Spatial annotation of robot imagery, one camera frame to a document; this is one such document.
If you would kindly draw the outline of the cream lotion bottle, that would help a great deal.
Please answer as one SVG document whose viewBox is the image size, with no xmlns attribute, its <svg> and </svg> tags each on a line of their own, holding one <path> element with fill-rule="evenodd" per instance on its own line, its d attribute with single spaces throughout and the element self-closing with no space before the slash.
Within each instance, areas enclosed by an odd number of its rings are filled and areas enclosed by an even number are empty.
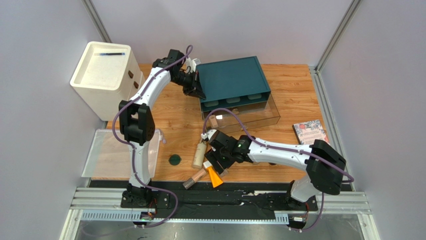
<svg viewBox="0 0 426 240">
<path fill-rule="evenodd" d="M 195 151 L 194 158 L 191 165 L 192 168 L 194 169 L 202 168 L 206 149 L 207 149 L 207 145 L 204 141 L 201 141 L 200 143 L 197 144 L 196 151 Z"/>
</svg>

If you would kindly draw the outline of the orange tube white cap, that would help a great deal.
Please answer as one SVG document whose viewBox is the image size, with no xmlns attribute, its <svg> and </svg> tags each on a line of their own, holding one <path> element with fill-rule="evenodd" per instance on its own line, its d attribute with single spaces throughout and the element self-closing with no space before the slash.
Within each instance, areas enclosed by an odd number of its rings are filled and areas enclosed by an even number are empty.
<svg viewBox="0 0 426 240">
<path fill-rule="evenodd" d="M 221 177 L 218 175 L 218 173 L 215 171 L 213 165 L 209 161 L 205 161 L 203 163 L 204 169 L 208 172 L 211 184 L 213 188 L 217 188 L 218 186 L 222 185 L 224 182 L 221 179 Z"/>
</svg>

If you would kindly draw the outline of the pink foundation tube silver cap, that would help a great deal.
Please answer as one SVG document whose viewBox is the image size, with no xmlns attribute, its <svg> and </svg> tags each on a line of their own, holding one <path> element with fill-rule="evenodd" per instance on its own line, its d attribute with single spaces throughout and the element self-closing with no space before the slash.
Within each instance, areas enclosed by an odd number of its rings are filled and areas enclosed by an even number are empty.
<svg viewBox="0 0 426 240">
<path fill-rule="evenodd" d="M 207 171 L 202 168 L 197 173 L 195 173 L 193 176 L 191 176 L 188 180 L 186 180 L 182 185 L 183 187 L 188 190 L 190 189 L 195 183 L 197 183 L 199 180 L 201 180 L 205 175 L 207 174 Z"/>
</svg>

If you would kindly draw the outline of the clear acrylic drawer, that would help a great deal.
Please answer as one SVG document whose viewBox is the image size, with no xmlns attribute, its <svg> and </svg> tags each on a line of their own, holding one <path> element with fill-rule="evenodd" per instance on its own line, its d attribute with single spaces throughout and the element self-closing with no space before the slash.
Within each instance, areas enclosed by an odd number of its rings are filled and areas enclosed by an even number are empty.
<svg viewBox="0 0 426 240">
<path fill-rule="evenodd" d="M 243 130 L 239 122 L 242 122 L 248 130 L 271 126 L 278 123 L 281 115 L 275 104 L 272 95 L 269 95 L 267 100 L 261 101 L 257 99 L 255 102 L 245 105 L 229 107 L 228 110 L 233 112 L 238 117 L 235 119 L 232 114 L 227 111 L 219 110 L 213 113 L 218 122 L 218 128 L 211 128 L 208 114 L 217 109 L 219 106 L 212 106 L 210 110 L 205 107 L 204 103 L 200 104 L 201 116 L 206 121 L 206 129 L 220 130 L 223 133 L 235 133 Z"/>
</svg>

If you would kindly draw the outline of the clear bottle blue liquid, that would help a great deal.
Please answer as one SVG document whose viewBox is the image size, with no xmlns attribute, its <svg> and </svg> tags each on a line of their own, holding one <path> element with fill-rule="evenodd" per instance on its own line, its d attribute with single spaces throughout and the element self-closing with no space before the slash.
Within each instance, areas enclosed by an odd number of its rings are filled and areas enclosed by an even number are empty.
<svg viewBox="0 0 426 240">
<path fill-rule="evenodd" d="M 229 173 L 227 169 L 225 169 L 222 173 L 219 174 L 220 177 L 224 177 Z"/>
</svg>

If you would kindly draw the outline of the rose gold foundation bottle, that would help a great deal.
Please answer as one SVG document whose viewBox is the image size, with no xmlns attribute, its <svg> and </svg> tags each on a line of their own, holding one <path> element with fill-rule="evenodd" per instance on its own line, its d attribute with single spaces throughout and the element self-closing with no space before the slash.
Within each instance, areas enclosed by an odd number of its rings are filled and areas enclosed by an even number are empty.
<svg viewBox="0 0 426 240">
<path fill-rule="evenodd" d="M 218 128 L 218 127 L 219 127 L 219 124 L 218 124 L 217 118 L 216 118 L 216 116 L 215 116 L 214 114 L 210 115 L 210 116 L 208 117 L 208 120 L 209 120 L 209 122 L 210 122 L 210 126 L 211 126 L 211 128 L 212 128 L 212 129 L 216 129 L 216 128 Z"/>
</svg>

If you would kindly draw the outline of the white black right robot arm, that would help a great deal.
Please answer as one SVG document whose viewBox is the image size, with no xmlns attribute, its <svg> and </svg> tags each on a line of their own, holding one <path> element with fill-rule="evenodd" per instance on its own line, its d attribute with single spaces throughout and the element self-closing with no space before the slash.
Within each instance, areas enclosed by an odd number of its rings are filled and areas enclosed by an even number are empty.
<svg viewBox="0 0 426 240">
<path fill-rule="evenodd" d="M 218 174 L 234 163 L 269 163 L 305 171 L 287 190 L 294 201 L 304 203 L 318 193 L 337 196 L 341 192 L 346 160 L 324 140 L 283 144 L 249 135 L 235 139 L 216 129 L 202 133 L 201 139 L 211 147 L 204 156 Z"/>
</svg>

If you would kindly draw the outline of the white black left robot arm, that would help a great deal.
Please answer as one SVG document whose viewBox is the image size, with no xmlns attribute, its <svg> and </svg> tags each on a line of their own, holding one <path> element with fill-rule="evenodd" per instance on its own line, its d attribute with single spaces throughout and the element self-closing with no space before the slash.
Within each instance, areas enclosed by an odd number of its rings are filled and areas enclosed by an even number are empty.
<svg viewBox="0 0 426 240">
<path fill-rule="evenodd" d="M 202 89 L 197 63 L 190 59 L 192 46 L 186 52 L 171 49 L 167 57 L 158 58 L 150 75 L 140 90 L 119 103 L 119 111 L 113 122 L 119 123 L 122 143 L 129 146 L 131 155 L 131 175 L 126 190 L 122 194 L 122 207 L 129 205 L 146 207 L 153 202 L 153 187 L 150 186 L 149 145 L 156 130 L 151 107 L 169 83 L 182 87 L 186 96 L 206 99 Z"/>
</svg>

